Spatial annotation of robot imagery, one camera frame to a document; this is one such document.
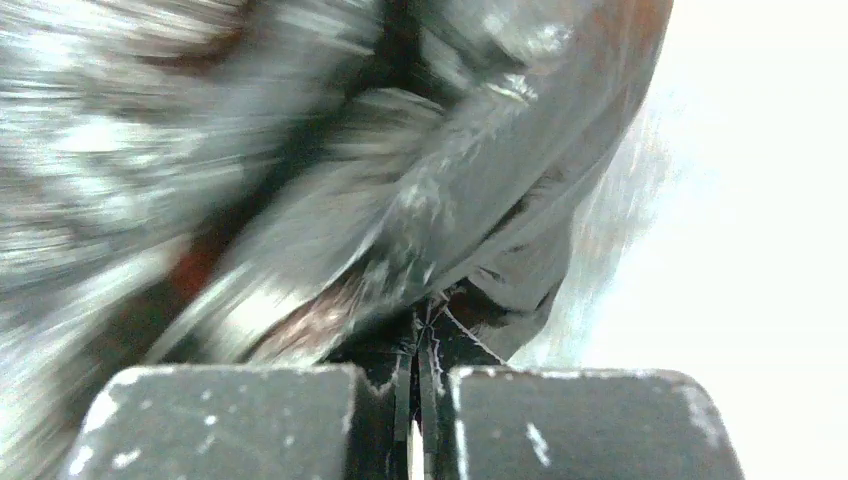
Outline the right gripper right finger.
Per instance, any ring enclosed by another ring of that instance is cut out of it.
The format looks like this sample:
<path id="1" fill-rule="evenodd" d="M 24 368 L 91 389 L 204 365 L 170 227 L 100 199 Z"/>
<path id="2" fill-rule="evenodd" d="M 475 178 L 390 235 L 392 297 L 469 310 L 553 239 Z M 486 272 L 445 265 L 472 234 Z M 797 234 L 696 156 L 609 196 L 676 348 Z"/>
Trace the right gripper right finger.
<path id="1" fill-rule="evenodd" d="M 670 370 L 513 369 L 448 312 L 418 327 L 429 479 L 734 480 L 706 390 Z"/>

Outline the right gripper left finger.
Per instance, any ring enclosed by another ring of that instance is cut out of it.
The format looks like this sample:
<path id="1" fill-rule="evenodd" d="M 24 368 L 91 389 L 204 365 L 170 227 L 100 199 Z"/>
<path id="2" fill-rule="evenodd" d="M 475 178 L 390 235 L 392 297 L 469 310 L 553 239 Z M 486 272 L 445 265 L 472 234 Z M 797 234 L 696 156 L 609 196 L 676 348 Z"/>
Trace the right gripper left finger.
<path id="1" fill-rule="evenodd" d="M 411 359 L 147 366 L 96 396 L 62 479 L 403 479 Z"/>

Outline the black trash bag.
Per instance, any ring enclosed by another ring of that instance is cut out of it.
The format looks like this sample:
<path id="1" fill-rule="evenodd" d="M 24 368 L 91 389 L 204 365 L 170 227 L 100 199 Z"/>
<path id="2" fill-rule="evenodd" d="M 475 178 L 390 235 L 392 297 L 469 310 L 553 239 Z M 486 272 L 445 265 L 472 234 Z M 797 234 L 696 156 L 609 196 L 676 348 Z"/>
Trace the black trash bag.
<path id="1" fill-rule="evenodd" d="M 542 325 L 670 1 L 5 1 L 1 475 L 118 371 L 311 366 L 458 293 Z"/>

